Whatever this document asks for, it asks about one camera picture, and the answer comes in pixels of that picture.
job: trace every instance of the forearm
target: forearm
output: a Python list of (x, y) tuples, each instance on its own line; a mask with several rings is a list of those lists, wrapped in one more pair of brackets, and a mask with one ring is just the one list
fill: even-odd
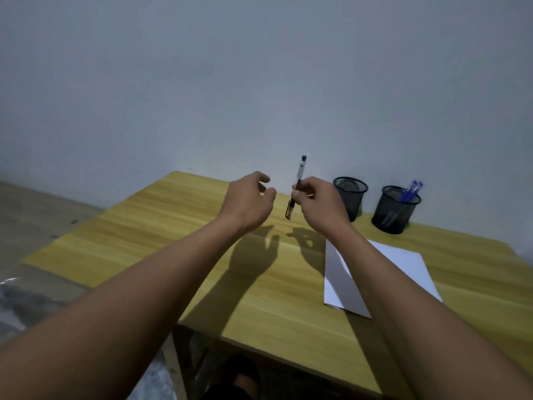
[(353, 227), (331, 241), (404, 374), (422, 398), (526, 398), (531, 378)]
[(127, 397), (238, 237), (235, 222), (214, 220), (26, 331), (0, 352), (3, 396)]

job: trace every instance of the pen holder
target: pen holder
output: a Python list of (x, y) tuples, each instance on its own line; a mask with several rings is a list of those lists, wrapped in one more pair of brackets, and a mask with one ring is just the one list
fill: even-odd
[(405, 188), (392, 185), (383, 187), (381, 191), (383, 193), (372, 217), (372, 224), (385, 233), (401, 234), (422, 199), (414, 195), (410, 201), (402, 202), (400, 197)]
[(350, 222), (353, 222), (359, 213), (363, 194), (368, 191), (368, 185), (351, 177), (337, 177), (333, 180), (333, 185), (341, 195)]

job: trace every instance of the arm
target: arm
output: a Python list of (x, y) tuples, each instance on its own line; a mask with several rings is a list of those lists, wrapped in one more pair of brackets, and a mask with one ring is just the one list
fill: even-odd
[(215, 220), (3, 347), (3, 398), (126, 398), (216, 262), (267, 219), (276, 190), (259, 181), (269, 180), (230, 183)]
[(293, 191), (293, 198), (310, 226), (343, 256), (374, 322), (420, 397), (533, 398), (525, 370), (352, 227), (330, 182), (311, 177), (299, 189), (303, 192)]

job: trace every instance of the paper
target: paper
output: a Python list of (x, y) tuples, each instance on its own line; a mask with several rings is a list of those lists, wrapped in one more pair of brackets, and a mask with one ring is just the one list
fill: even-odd
[[(443, 301), (431, 280), (422, 255), (376, 242), (370, 243), (428, 293), (439, 301)], [(329, 241), (326, 241), (324, 303), (372, 318), (346, 263)]]

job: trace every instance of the pen holder rim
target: pen holder rim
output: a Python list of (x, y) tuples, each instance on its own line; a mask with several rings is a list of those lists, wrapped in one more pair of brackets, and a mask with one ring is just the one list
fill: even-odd
[(390, 199), (392, 201), (395, 201), (395, 202), (398, 202), (399, 204), (403, 204), (403, 205), (418, 205), (419, 203), (422, 202), (422, 198), (418, 195), (418, 194), (415, 194), (415, 197), (418, 198), (418, 201), (417, 202), (403, 202), (403, 201), (400, 201), (399, 199), (396, 199), (396, 198), (393, 198), (392, 196), (390, 196), (388, 193), (387, 193), (387, 188), (398, 188), (398, 189), (401, 189), (403, 192), (407, 191), (406, 188), (403, 188), (403, 187), (399, 187), (397, 185), (386, 185), (385, 187), (383, 187), (381, 189), (381, 192), (383, 194), (384, 197), (386, 197), (387, 199)]
[[(364, 188), (365, 188), (365, 189), (364, 189), (364, 191), (349, 191), (348, 189), (344, 189), (344, 188), (338, 186), (338, 185), (335, 183), (335, 181), (340, 180), (340, 179), (343, 179), (343, 180), (352, 180), (352, 181), (360, 182), (361, 184), (364, 185)], [(337, 177), (337, 178), (335, 178), (335, 179), (333, 180), (333, 186), (334, 186), (335, 188), (339, 188), (340, 190), (343, 190), (344, 192), (348, 192), (348, 193), (350, 193), (350, 194), (364, 194), (364, 193), (368, 192), (368, 185), (366, 185), (366, 182), (363, 182), (363, 181), (359, 180), (358, 178), (354, 178), (354, 177), (348, 177), (348, 176), (346, 176), (346, 177), (343, 177), (343, 176)]]

